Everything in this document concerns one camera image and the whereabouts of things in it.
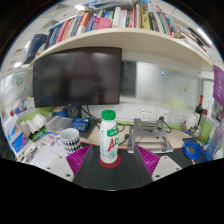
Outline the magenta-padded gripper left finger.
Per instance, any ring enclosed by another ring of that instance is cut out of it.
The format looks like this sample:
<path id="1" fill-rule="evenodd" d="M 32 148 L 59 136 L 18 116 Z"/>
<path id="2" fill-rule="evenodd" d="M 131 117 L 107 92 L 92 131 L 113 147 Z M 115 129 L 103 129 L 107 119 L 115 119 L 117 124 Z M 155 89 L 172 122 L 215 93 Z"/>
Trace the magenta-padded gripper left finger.
<path id="1" fill-rule="evenodd" d="M 51 174 L 72 182 L 81 169 L 86 155 L 91 153 L 91 150 L 92 146 L 87 145 L 67 157 L 57 156 L 52 162 L 46 165 L 44 169 Z"/>

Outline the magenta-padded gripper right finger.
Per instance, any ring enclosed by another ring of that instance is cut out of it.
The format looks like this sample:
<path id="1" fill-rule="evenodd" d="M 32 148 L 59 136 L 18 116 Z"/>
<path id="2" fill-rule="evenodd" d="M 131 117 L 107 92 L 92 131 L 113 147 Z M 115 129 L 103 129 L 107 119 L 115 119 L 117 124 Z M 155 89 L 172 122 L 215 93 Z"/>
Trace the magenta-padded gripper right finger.
<path id="1" fill-rule="evenodd" d="M 158 156 L 143 147 L 135 146 L 142 162 L 153 181 L 157 181 L 182 169 L 169 156 Z"/>

